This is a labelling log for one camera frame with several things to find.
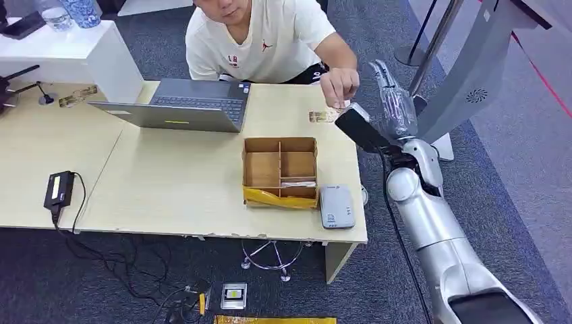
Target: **water bottle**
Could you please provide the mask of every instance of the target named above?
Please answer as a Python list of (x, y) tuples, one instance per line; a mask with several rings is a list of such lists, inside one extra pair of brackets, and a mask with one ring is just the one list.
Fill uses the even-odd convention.
[(60, 0), (67, 12), (81, 28), (92, 28), (101, 22), (94, 0)]
[(36, 0), (35, 6), (46, 24), (56, 32), (65, 32), (73, 26), (68, 12), (58, 0)]

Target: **cardboard box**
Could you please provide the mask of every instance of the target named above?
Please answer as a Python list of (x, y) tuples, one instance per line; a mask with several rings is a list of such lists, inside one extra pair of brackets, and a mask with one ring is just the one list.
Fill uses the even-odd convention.
[[(280, 198), (318, 201), (316, 139), (311, 137), (247, 138), (243, 152), (243, 186), (269, 192)], [(286, 187), (283, 182), (315, 182), (314, 187)], [(246, 197), (252, 207), (268, 206)]]

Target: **man's hand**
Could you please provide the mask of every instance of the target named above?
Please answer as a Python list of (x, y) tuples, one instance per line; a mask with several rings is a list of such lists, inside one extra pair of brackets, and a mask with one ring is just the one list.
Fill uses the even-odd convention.
[(344, 109), (344, 101), (353, 98), (360, 86), (360, 75), (355, 69), (334, 67), (322, 75), (320, 85), (326, 104), (334, 109)]

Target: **blue bottle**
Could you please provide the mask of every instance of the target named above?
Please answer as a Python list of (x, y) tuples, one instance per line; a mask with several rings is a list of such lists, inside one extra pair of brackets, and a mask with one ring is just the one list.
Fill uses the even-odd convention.
[(94, 0), (60, 0), (69, 15), (81, 28), (95, 27), (101, 22), (93, 1)]

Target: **charger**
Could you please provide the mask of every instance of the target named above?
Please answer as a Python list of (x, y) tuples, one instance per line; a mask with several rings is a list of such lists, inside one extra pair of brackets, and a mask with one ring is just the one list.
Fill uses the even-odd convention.
[(63, 171), (50, 175), (44, 208), (50, 210), (52, 222), (57, 226), (60, 212), (63, 207), (72, 202), (72, 190), (74, 189), (74, 172)]

